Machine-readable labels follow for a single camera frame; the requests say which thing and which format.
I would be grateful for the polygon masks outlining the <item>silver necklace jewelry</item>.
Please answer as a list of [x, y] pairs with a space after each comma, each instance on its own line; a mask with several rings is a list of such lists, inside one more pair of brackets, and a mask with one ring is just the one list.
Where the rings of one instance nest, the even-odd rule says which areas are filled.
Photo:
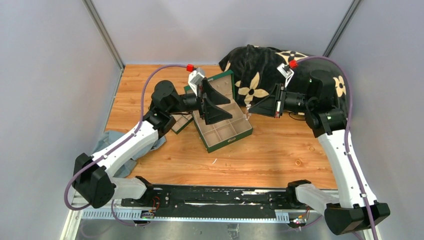
[[246, 120], [248, 120], [250, 118], [250, 116], [251, 116], [251, 114], [249, 112], [250, 108], [251, 108], [251, 104], [247, 104], [246, 105], [246, 109], [245, 109], [245, 113], [244, 113], [244, 118]]

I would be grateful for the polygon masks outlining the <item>green jewelry tray insert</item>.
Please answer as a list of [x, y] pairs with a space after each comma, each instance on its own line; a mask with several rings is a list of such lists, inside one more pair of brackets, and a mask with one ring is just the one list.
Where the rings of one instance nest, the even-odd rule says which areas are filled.
[[175, 119], [175, 124], [171, 130], [178, 135], [190, 122], [193, 121], [192, 114], [173, 114], [172, 117]]

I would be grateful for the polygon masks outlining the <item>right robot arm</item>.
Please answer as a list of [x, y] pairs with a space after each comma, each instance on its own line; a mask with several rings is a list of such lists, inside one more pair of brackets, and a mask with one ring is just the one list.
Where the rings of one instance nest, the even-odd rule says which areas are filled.
[[313, 70], [306, 93], [288, 91], [278, 83], [249, 113], [279, 118], [283, 112], [303, 112], [308, 127], [324, 149], [336, 181], [338, 197], [308, 180], [290, 182], [285, 201], [292, 209], [307, 205], [320, 213], [335, 235], [371, 230], [387, 218], [387, 203], [379, 202], [368, 186], [354, 152], [348, 117], [335, 106], [336, 82], [327, 71]]

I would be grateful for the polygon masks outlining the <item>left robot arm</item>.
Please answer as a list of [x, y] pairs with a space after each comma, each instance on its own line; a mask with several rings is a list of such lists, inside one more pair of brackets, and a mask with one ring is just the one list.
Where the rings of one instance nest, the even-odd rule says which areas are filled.
[[206, 78], [196, 93], [185, 94], [178, 94], [169, 80], [158, 82], [148, 112], [134, 128], [110, 146], [92, 155], [81, 153], [75, 159], [72, 187], [95, 209], [116, 199], [134, 199], [142, 207], [149, 206], [153, 201], [150, 183], [139, 176], [116, 178], [119, 168], [168, 133], [177, 122], [175, 115], [199, 111], [205, 123], [211, 125], [232, 118], [231, 113], [220, 108], [230, 102]]

